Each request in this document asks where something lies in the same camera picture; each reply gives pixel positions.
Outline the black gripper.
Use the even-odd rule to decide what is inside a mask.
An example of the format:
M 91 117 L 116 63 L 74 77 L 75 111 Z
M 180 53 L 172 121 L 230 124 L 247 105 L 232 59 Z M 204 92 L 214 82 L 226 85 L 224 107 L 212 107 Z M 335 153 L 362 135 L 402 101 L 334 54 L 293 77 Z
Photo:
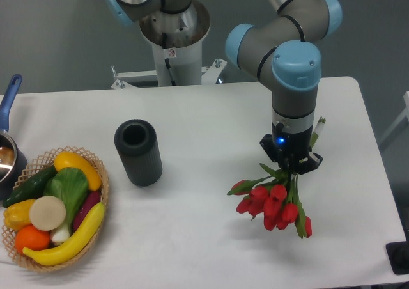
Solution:
M 305 126 L 285 124 L 272 120 L 272 133 L 265 134 L 259 142 L 272 162 L 280 168 L 294 168 L 294 172 L 303 175 L 318 169 L 323 157 L 312 152 L 310 140 L 313 125 Z

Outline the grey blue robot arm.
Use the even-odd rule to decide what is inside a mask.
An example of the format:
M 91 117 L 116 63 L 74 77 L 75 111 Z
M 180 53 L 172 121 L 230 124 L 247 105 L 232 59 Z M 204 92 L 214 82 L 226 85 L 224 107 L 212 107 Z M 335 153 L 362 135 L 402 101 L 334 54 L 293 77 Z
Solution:
M 106 0 L 124 25 L 138 24 L 150 43 L 160 86 L 202 82 L 202 42 L 210 29 L 197 0 Z M 291 174 L 319 167 L 311 138 L 321 54 L 315 42 L 333 33 L 343 12 L 338 0 L 270 0 L 277 18 L 265 27 L 240 24 L 225 53 L 239 69 L 272 92 L 272 131 L 260 144 L 272 162 Z

